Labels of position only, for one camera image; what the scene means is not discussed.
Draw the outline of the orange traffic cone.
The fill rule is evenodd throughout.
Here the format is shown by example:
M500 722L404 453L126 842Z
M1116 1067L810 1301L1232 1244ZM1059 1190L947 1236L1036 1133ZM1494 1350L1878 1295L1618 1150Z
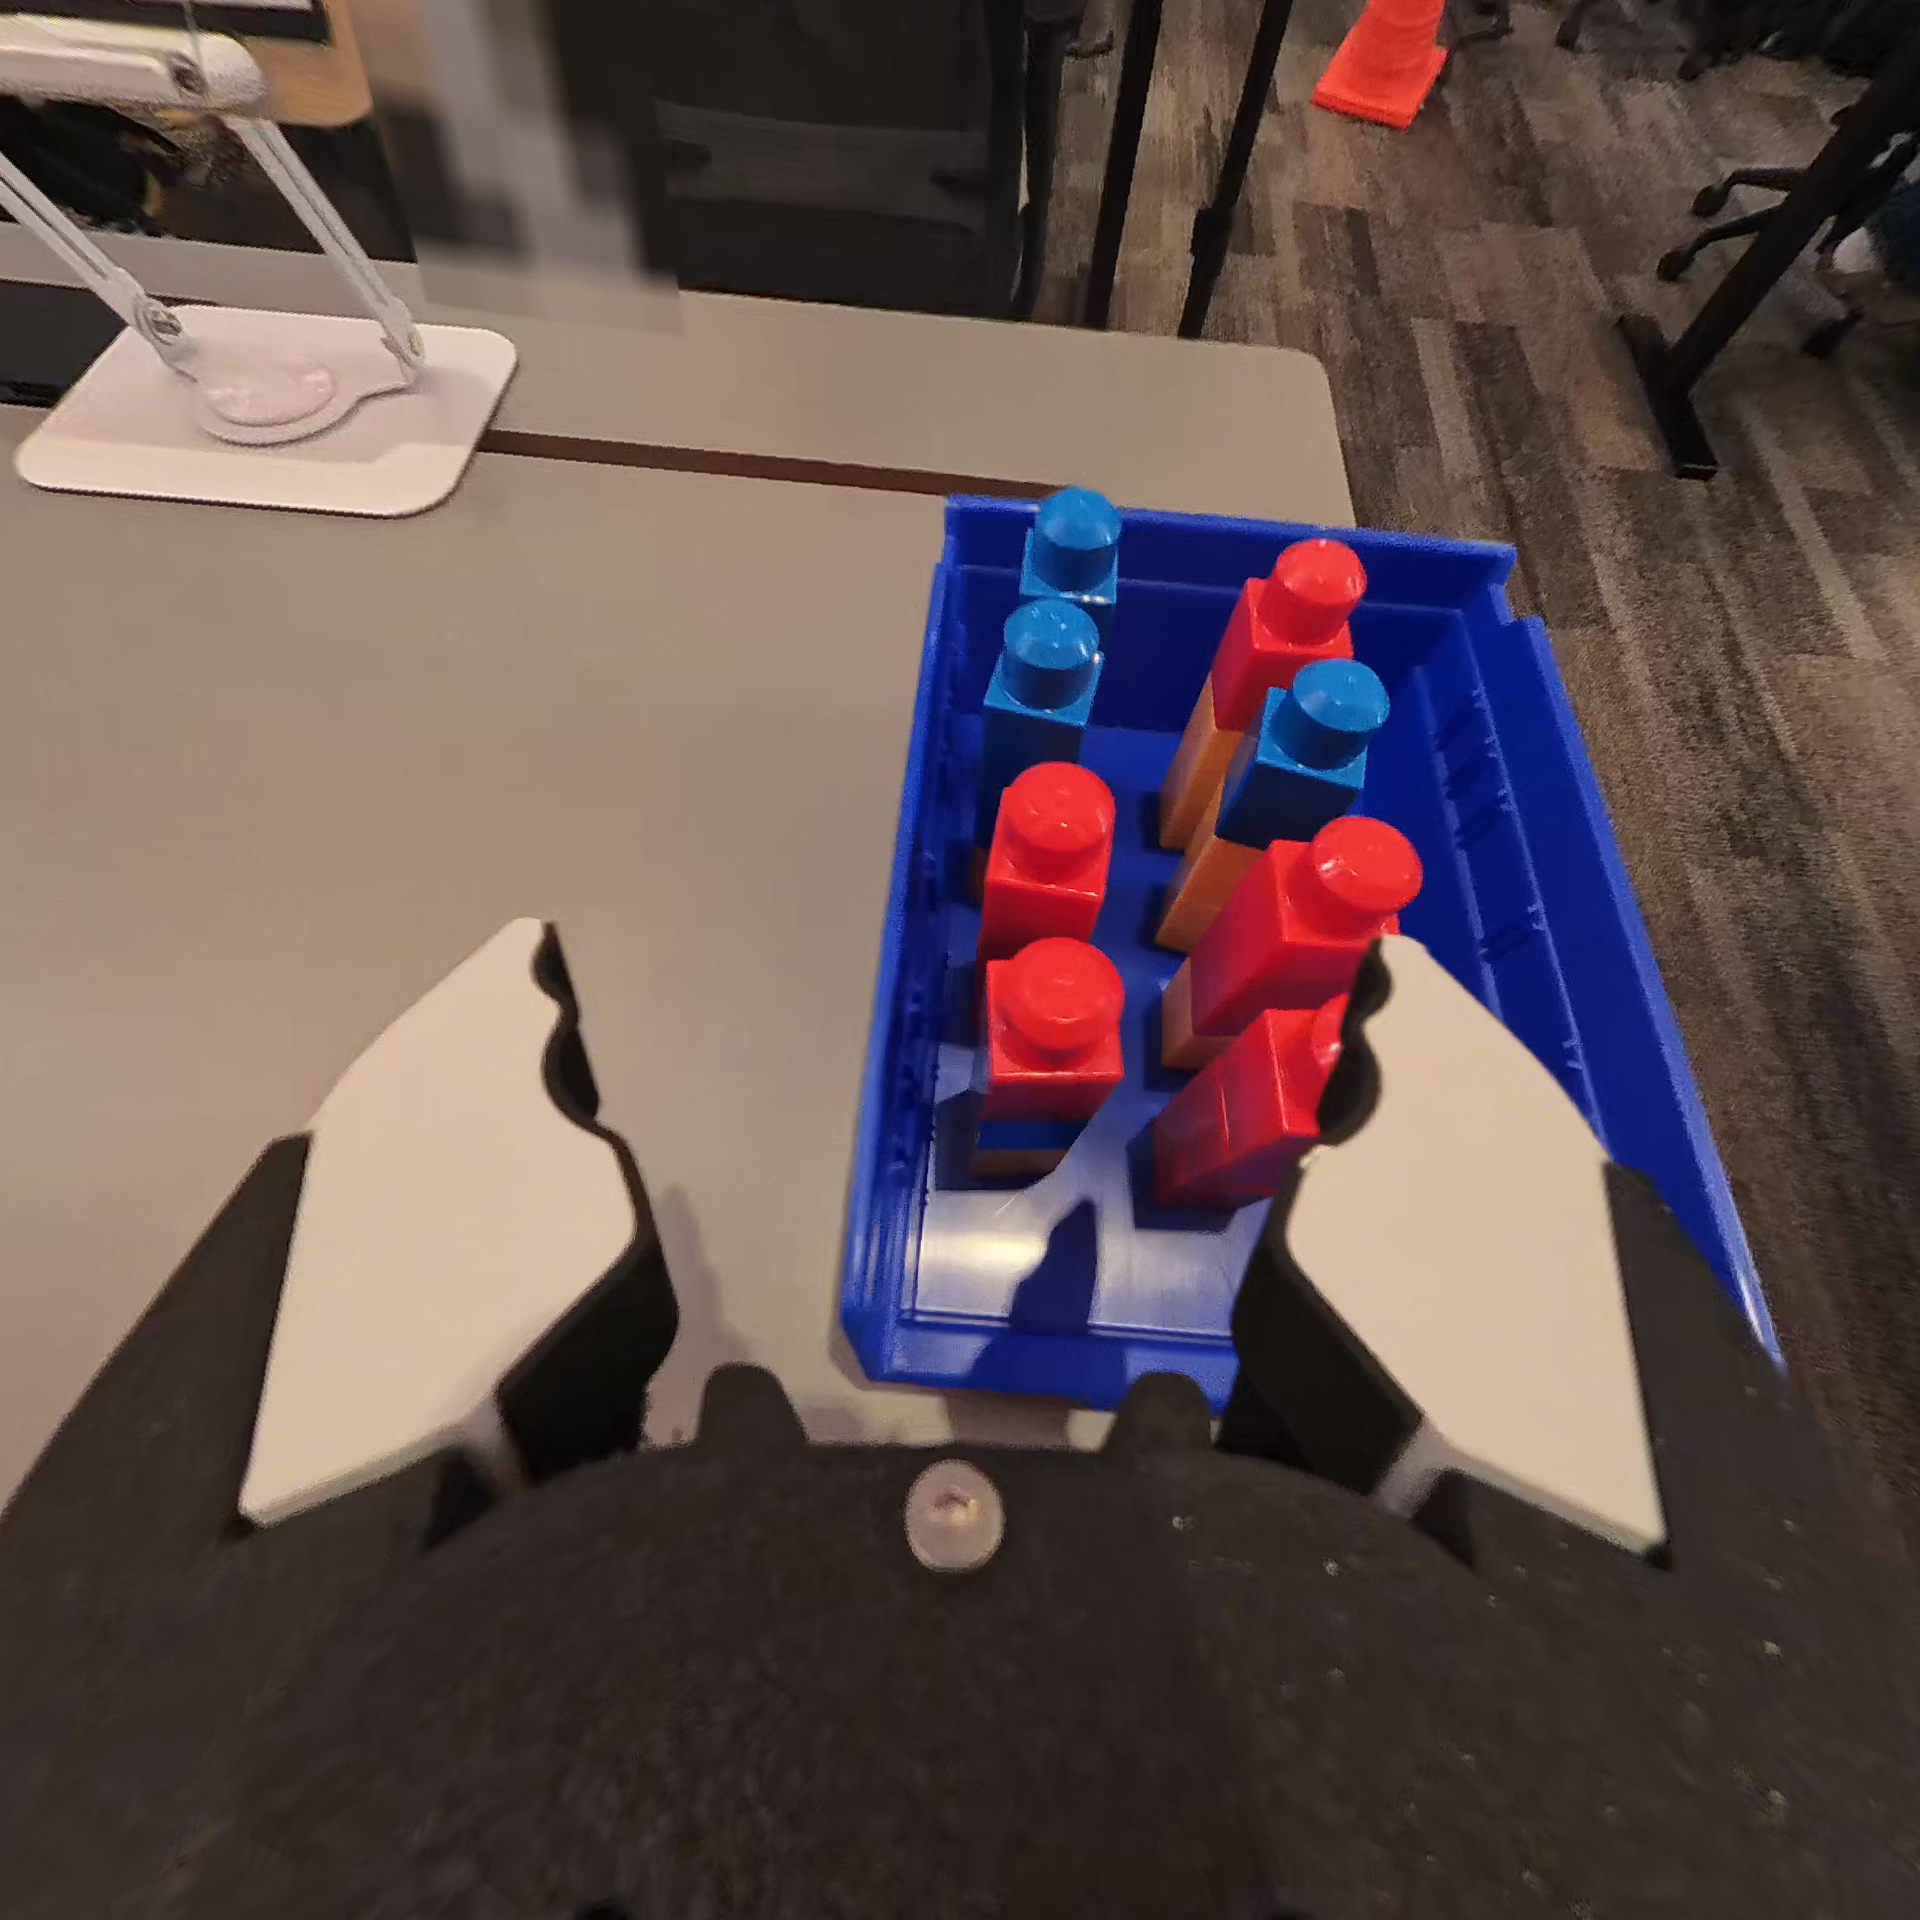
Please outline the orange traffic cone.
M1437 85L1448 4L1365 3L1307 97L1312 108L1404 132Z

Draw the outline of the black office chair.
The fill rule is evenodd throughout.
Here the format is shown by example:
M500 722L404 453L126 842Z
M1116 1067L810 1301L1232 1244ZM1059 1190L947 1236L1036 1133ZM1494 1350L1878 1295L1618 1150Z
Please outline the black office chair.
M651 4L684 290L1026 320L1083 4Z

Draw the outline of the blue plastic bin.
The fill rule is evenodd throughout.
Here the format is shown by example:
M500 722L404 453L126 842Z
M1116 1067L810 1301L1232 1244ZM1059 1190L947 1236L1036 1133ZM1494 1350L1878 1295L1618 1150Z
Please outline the blue plastic bin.
M1225 1405L1236 1286L1264 1222L1149 1202L1144 1133L1182 1078L1157 1000L1180 959L1151 941L1178 857L1157 793L1247 579L1318 528L1130 511L1109 664L1083 766L1116 801L1093 945L1123 987L1123 1083L1066 1162L971 1177L970 898L980 713L1016 608L1031 503L950 497L907 737L847 1188L839 1323L866 1380L1109 1411L1146 1374ZM1389 715L1358 812L1424 870L1402 931L1551 1073L1618 1164L1646 1177L1761 1353L1764 1284L1544 624L1509 611L1509 547L1325 531L1365 593L1355 656Z

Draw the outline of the cluster of block towers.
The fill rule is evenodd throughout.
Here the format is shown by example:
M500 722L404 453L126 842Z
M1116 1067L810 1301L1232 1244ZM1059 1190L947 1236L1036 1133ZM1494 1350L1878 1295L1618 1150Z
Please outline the cluster of block towers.
M988 962L1049 937L1100 949L1119 804L1083 751L1119 544L1104 494L1039 503L980 704L970 1159ZM1404 832L1355 811L1389 717L1386 687L1353 655L1367 584L1348 542L1285 544L1240 589L1163 772L1155 845L1180 865L1149 941L1180 967L1157 1000L1160 1064L1192 1076L1149 1127L1163 1211L1236 1211L1281 1184L1316 1140L1359 965L1424 885Z

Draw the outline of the black desk frame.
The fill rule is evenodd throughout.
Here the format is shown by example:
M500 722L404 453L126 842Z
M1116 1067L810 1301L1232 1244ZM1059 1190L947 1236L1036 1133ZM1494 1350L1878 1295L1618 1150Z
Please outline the black desk frame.
M1744 252L1676 340L1668 340L1647 315L1619 315L1613 332L1674 478L1715 478L1719 461L1696 409L1700 380L1787 268L1826 233L1838 237L1843 217L1865 212L1867 182L1893 185L1892 168L1882 167L1882 159L1898 138L1915 134L1915 118L1917 38L1909 37L1840 115L1826 144L1787 185L1783 200L1748 225Z

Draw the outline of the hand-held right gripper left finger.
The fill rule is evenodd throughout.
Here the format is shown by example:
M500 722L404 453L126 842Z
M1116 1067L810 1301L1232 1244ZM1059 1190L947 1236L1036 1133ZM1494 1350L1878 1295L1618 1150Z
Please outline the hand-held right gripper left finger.
M680 1312L555 924L506 924L391 1021L304 1148L250 1525L439 1456L514 1490L641 1444Z

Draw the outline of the black tripod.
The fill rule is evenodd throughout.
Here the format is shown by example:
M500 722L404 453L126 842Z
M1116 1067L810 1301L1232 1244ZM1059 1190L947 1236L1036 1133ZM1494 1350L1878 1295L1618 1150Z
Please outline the black tripod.
M1254 315L1252 307L1240 301L1240 295L1252 290L1252 281L1237 278L1224 286L1221 278L1236 257L1236 230L1254 185L1255 149L1275 98L1293 4L1225 4L1225 13L1229 28L1240 28L1246 21L1255 24L1246 40L1229 128L1220 138L1206 132L1202 141L1202 160L1211 164L1206 176L1209 193L1192 212L1185 230L1185 286L1176 327L1182 340L1206 339L1220 304L1225 304L1232 322L1246 322ZM1068 325L1104 328L1109 322L1149 97L1166 53L1166 15L1168 4L1160 3L1022 4L1027 45L1020 108L1027 196L1020 214L1018 274L1009 308L1016 322L1047 318L1047 244L1058 226L1068 163L1078 155L1064 107L1068 70L1116 54L1090 251L1082 267L1068 276L1064 311Z

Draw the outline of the white document holder stand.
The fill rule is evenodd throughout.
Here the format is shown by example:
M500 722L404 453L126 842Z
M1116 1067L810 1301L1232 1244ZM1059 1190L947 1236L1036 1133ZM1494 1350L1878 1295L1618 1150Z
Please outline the white document holder stand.
M30 488L222 508L404 519L458 488L518 368L500 332L420 325L271 116L225 35L6 13L3 97L179 108L235 134L347 286L357 316L169 304L20 164L3 210L120 332L15 447Z

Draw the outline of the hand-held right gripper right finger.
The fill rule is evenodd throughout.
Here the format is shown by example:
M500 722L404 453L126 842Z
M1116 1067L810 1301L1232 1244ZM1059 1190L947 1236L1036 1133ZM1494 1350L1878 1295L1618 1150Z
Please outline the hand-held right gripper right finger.
M1470 1480L1668 1544L1602 1143L1420 942L1359 962L1307 1148L1229 1330L1224 1452L1411 1521Z

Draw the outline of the office chair base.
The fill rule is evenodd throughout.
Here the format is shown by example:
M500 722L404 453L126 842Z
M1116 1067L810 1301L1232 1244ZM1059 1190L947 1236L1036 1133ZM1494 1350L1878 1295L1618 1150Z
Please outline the office chair base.
M1914 171L1915 134L1899 136L1872 163L1860 182L1845 190L1836 212L1827 214L1816 230L1812 244L1814 276L1827 290L1830 299L1838 302L1838 312L1804 339L1802 352L1807 359L1827 362L1864 322L1864 297L1840 289L1842 272L1834 267L1836 255L1867 230L1874 214L1899 187L1908 185ZM1772 217L1783 208L1787 193L1802 182L1805 173L1807 168L1804 164L1745 164L1707 182L1693 194L1689 204L1689 219L1696 222L1696 230L1688 240L1658 258L1652 268L1653 278L1666 284L1679 282L1707 249L1757 237ZM1740 189L1774 194L1778 204L1766 204L1761 210L1710 222L1710 219L1726 210Z

